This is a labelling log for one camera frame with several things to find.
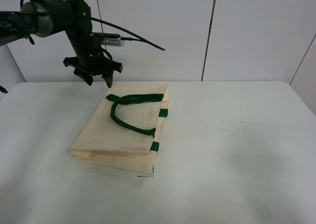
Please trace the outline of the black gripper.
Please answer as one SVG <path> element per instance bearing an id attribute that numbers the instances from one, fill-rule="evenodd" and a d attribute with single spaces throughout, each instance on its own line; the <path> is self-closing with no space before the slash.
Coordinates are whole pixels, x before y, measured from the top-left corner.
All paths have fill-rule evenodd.
<path id="1" fill-rule="evenodd" d="M 113 72 L 122 72 L 122 64 L 111 57 L 104 56 L 101 43 L 104 38 L 118 38 L 117 34 L 84 33 L 79 29 L 68 29 L 66 35 L 75 51 L 75 57 L 66 57 L 63 61 L 65 67 L 75 68 L 74 75 L 81 78 L 89 86 L 93 83 L 91 75 L 102 75 L 102 79 L 109 88 L 113 85 Z"/>

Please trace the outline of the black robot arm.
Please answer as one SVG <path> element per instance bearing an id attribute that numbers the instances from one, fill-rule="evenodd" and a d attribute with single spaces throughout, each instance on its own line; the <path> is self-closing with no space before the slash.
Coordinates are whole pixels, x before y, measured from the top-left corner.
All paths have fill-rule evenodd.
<path id="1" fill-rule="evenodd" d="M 0 13 L 0 44 L 25 38 L 34 44 L 33 35 L 49 37 L 65 32 L 75 52 L 66 57 L 65 67 L 73 67 L 74 75 L 88 85 L 101 76 L 108 87 L 113 85 L 115 71 L 122 64 L 112 59 L 101 44 L 106 34 L 92 31 L 91 9 L 84 0 L 21 0 L 21 10 Z"/>

